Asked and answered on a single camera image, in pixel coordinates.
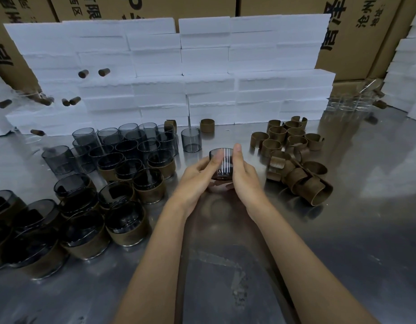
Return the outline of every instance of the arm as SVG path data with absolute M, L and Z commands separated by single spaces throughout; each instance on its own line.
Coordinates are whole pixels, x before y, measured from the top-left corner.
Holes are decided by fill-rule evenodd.
M 284 278 L 302 324 L 379 323 L 324 266 L 263 192 L 256 170 L 233 150 L 233 183 Z
M 113 324 L 173 324 L 184 225 L 223 154 L 188 167 L 166 202 Z

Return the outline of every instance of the stainless steel table surface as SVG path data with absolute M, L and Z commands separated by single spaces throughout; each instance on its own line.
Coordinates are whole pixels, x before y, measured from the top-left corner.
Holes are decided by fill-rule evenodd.
M 416 323 L 416 121 L 393 108 L 376 116 L 372 125 L 325 112 L 308 123 L 308 133 L 326 138 L 312 158 L 328 167 L 334 185 L 321 206 L 266 181 L 266 159 L 249 149 L 251 133 L 265 131 L 266 123 L 216 126 L 195 154 L 184 154 L 180 145 L 168 194 L 186 166 L 214 148 L 242 143 L 270 200 L 351 293 L 383 324 Z M 49 138 L 56 145 L 71 140 Z M 97 187 L 104 184 L 92 177 Z M 15 134 L 0 137 L 0 190 L 13 190 L 26 203 L 56 200 L 55 182 L 39 152 L 30 156 Z M 152 227 L 165 201 L 146 206 Z M 0 324 L 108 323 L 145 246 L 111 245 L 89 262 L 70 257 L 59 272 L 36 282 L 0 270 Z M 176 322 L 184 323 L 295 319 L 274 260 L 234 191 L 205 193 L 188 219 L 176 309 Z

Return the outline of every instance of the forearm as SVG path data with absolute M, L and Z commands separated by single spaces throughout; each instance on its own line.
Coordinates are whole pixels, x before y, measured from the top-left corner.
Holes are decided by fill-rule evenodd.
M 113 324 L 173 323 L 184 211 L 170 199 L 129 283 Z
M 334 277 L 269 202 L 249 210 L 279 267 L 302 324 L 378 321 Z

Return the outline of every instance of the stack of white boxes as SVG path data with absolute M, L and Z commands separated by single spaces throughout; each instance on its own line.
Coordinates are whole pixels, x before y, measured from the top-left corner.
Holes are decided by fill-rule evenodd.
M 172 18 L 6 28 L 43 92 L 55 99 L 35 122 L 57 135 L 165 119 L 184 126 L 188 117 L 192 125 L 203 118 L 219 125 L 319 119 L 335 76 L 314 69 L 329 18 L 187 18 L 179 19 L 180 33 Z M 110 73 L 101 77 L 104 68 Z M 85 79 L 81 70 L 89 71 Z M 61 102 L 77 96 L 75 106 Z
M 407 38 L 396 48 L 382 92 L 386 103 L 416 119 L 416 16 Z

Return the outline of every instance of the left hand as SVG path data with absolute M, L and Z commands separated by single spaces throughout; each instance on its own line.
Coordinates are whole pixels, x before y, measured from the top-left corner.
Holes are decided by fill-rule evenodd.
M 220 167 L 224 154 L 219 151 L 209 160 L 209 157 L 201 159 L 198 163 L 185 169 L 178 186 L 168 203 L 178 205 L 184 211 L 185 218 L 193 212 L 199 197 L 208 187 L 211 177 Z

